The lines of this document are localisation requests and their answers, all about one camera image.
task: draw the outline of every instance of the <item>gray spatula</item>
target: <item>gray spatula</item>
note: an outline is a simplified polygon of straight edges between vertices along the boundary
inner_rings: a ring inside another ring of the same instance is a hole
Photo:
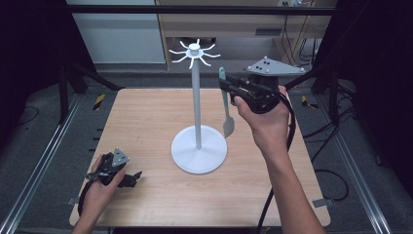
[[[225,80],[225,69],[223,67],[219,68],[219,78]],[[222,99],[224,100],[224,108],[225,108],[225,122],[224,122],[224,136],[229,137],[234,132],[234,119],[230,116],[230,109],[228,106],[228,95],[227,92],[221,90]]]

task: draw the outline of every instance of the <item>white vertical pole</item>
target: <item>white vertical pole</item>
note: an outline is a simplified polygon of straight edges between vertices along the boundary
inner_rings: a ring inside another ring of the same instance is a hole
[[[197,59],[193,59],[192,66],[192,94],[194,97],[194,115],[195,115],[195,139],[197,141],[197,149],[202,148],[201,145],[201,103],[200,103],[200,66]]]

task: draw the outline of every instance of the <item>white cabinet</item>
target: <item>white cabinet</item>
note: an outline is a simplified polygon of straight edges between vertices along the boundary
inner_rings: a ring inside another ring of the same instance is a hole
[[[67,4],[155,5],[153,0],[67,0]],[[165,63],[156,14],[73,14],[94,63]]]

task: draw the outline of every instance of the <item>white stand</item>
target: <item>white stand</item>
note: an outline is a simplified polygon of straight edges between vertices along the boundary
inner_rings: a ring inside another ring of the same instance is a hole
[[[173,161],[180,169],[190,174],[202,175],[217,169],[227,156],[227,142],[224,136],[214,128],[201,125],[200,68],[197,59],[200,59],[205,65],[210,65],[202,59],[202,56],[212,58],[219,56],[204,53],[204,51],[212,49],[215,45],[201,50],[200,40],[196,44],[189,45],[189,47],[186,47],[182,42],[180,43],[182,47],[187,49],[186,52],[170,52],[186,55],[184,58],[173,62],[191,58],[189,68],[192,68],[195,125],[182,130],[176,135],[172,141],[171,154]]]

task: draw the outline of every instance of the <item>wooden tabletop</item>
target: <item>wooden tabletop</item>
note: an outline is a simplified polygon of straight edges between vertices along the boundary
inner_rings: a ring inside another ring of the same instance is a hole
[[[251,227],[258,224],[271,189],[264,159],[250,128],[230,106],[235,130],[227,138],[224,163],[207,175],[179,169],[170,145],[181,130],[194,125],[191,89],[124,89],[119,92],[94,158],[119,147],[131,160],[127,174],[143,171],[135,188],[120,188],[100,217],[99,226]],[[220,90],[201,89],[202,124],[223,134],[225,120]],[[319,183],[297,126],[290,158],[311,205],[321,199]],[[330,217],[326,207],[314,208],[322,225]],[[77,206],[70,223],[78,220]],[[273,200],[264,226],[279,226]]]

